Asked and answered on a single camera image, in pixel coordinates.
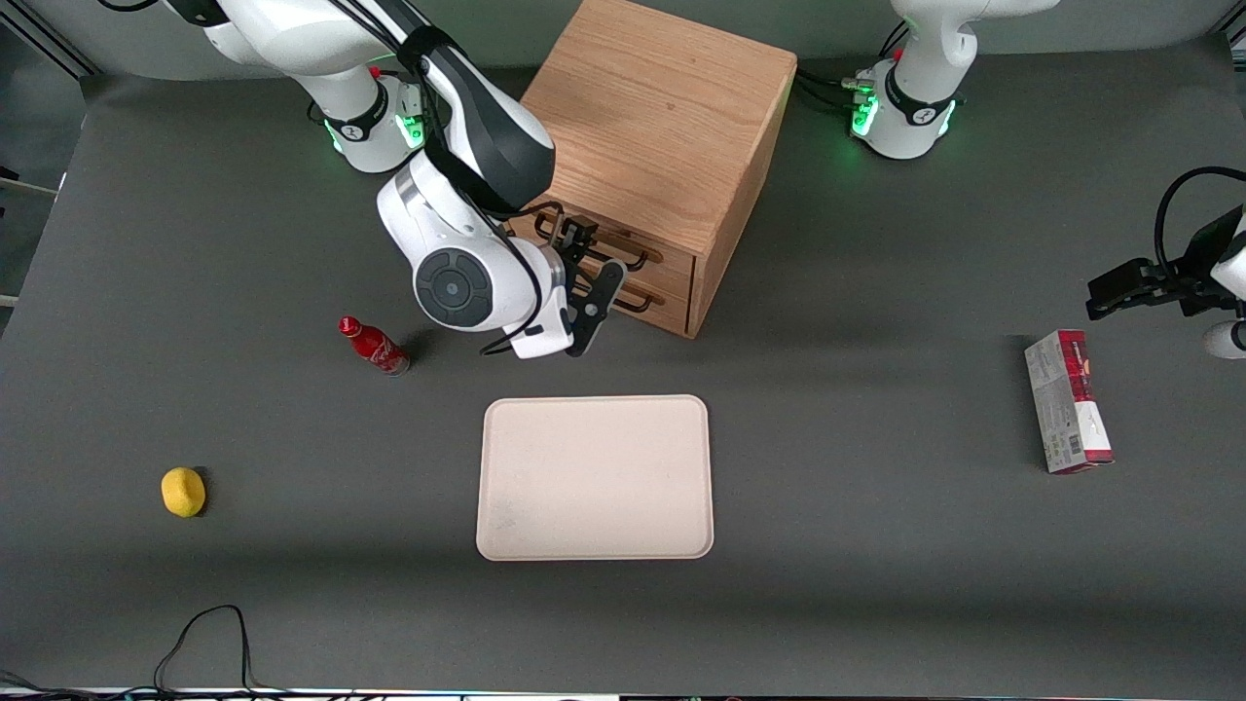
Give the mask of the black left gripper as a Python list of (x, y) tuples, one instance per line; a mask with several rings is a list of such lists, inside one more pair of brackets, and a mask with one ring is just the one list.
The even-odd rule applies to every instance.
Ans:
[[(1182, 316), (1212, 310), (1236, 311), (1237, 298), (1211, 276), (1212, 266), (1229, 252), (1237, 234), (1240, 208), (1201, 227), (1192, 234), (1187, 249), (1174, 263), (1181, 283), (1179, 308)], [(1145, 293), (1166, 293), (1169, 276), (1149, 259), (1130, 259), (1120, 266), (1121, 274), (1103, 274), (1087, 284), (1087, 318), (1100, 320), (1126, 308), (1140, 306), (1135, 298)]]

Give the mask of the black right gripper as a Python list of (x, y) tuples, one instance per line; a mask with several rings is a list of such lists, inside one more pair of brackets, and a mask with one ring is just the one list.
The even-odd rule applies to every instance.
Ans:
[(567, 215), (562, 219), (559, 240), (564, 242), (564, 291), (567, 298), (593, 296), (606, 291), (609, 280), (601, 281), (601, 275), (582, 266), (584, 256), (596, 244), (598, 222), (587, 215)]

